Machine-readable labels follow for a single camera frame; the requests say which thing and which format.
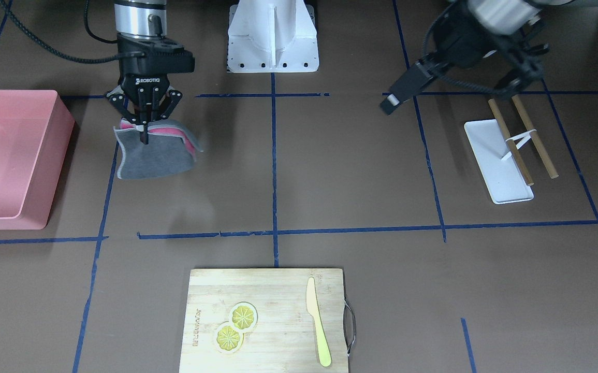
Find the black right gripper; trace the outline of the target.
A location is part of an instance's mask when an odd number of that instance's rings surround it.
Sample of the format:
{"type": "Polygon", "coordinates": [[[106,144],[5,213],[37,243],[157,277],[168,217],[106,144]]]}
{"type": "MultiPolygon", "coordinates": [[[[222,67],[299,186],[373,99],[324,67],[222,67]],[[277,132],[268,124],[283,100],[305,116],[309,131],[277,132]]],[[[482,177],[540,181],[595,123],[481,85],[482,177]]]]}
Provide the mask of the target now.
{"type": "Polygon", "coordinates": [[[192,73],[193,53],[167,37],[133,38],[117,35],[120,78],[106,94],[107,101],[131,125],[142,125],[140,141],[148,144],[148,124],[168,120],[183,97],[169,82],[169,74],[192,73]]]}

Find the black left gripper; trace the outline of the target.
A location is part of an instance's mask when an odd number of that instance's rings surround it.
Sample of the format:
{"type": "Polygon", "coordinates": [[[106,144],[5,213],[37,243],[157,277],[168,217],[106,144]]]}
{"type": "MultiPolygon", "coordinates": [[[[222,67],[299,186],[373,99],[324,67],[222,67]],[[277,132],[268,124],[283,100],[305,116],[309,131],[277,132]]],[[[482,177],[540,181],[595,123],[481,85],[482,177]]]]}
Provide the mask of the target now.
{"type": "Polygon", "coordinates": [[[510,99],[544,76],[540,56],[550,51],[550,45],[530,45],[542,30],[538,21],[530,33],[521,31],[496,35],[489,31],[469,10],[445,10],[431,24],[422,41],[422,58],[416,61],[389,88],[389,95],[380,109],[391,115],[401,104],[424,92],[436,79],[483,94],[510,99]],[[491,52],[497,52],[511,66],[495,87],[449,77],[452,68],[468,69],[491,52]]]}

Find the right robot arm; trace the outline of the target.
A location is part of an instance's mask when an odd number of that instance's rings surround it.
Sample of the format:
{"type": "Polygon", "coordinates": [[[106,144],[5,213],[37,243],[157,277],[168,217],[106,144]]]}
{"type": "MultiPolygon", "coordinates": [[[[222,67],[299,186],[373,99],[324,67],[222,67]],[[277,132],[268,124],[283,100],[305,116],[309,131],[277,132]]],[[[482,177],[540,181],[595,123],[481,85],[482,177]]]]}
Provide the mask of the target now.
{"type": "Polygon", "coordinates": [[[100,59],[69,56],[54,49],[13,14],[8,2],[0,1],[0,6],[24,35],[54,56],[79,64],[117,61],[119,82],[105,97],[137,130],[143,144],[148,144],[151,126],[168,120],[181,100],[182,94],[171,86],[169,74],[187,74],[195,70],[193,53],[168,38],[165,1],[114,2],[114,44],[118,52],[100,59]]]}

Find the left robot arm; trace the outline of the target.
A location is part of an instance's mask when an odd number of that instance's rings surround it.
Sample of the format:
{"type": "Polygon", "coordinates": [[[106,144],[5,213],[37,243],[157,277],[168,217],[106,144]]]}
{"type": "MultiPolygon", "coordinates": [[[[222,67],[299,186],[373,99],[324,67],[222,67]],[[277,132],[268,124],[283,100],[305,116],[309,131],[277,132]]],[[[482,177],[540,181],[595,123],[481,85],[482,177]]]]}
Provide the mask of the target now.
{"type": "Polygon", "coordinates": [[[435,80],[500,99],[510,99],[544,76],[539,56],[549,45],[529,41],[544,28],[539,17],[547,7],[598,7],[598,1],[453,1],[422,38],[421,57],[389,88],[380,109],[392,114],[435,80]],[[511,70],[494,87],[458,80],[451,68],[469,69],[498,53],[511,70]]]}

